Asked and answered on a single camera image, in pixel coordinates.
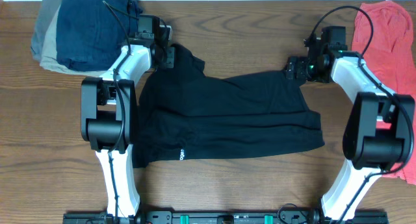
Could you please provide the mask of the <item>black t-shirt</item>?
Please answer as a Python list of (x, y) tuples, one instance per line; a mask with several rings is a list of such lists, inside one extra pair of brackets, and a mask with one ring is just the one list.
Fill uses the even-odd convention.
[(324, 145), (320, 114), (302, 82), (281, 71), (227, 79), (204, 74), (205, 63), (175, 45), (172, 68), (151, 74), (138, 104), (133, 166), (161, 160), (275, 156)]

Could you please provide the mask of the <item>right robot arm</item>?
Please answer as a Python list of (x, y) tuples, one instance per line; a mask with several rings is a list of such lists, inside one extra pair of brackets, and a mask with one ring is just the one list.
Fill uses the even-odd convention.
[(358, 204), (383, 175), (402, 169), (413, 154), (415, 101), (386, 87), (359, 53), (327, 51), (314, 57), (291, 56), (285, 66), (291, 80), (334, 82), (353, 107), (343, 135), (343, 166), (320, 198), (312, 223), (381, 223), (383, 213), (362, 212)]

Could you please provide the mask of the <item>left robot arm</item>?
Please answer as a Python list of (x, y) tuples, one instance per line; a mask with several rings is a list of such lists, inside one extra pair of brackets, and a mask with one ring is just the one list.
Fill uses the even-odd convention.
[(140, 221), (132, 162), (138, 127), (135, 88), (150, 69), (173, 67), (175, 49), (169, 43), (131, 40), (106, 72), (82, 81), (81, 135), (101, 164), (108, 196), (102, 223)]

